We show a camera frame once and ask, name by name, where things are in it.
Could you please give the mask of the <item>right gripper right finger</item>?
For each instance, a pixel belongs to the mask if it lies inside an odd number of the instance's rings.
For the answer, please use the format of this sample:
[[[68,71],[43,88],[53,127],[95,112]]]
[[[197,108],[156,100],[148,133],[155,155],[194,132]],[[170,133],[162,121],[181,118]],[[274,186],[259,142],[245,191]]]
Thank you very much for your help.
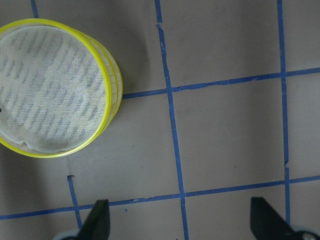
[[[300,234],[263,197],[250,200],[250,229],[256,240],[300,239]]]

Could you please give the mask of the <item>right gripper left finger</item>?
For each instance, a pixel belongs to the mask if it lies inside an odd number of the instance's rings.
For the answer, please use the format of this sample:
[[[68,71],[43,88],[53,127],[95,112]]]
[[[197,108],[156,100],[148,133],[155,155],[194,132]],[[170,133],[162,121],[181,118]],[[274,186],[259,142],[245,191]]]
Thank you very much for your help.
[[[110,236],[109,201],[97,200],[85,220],[76,240],[108,240]]]

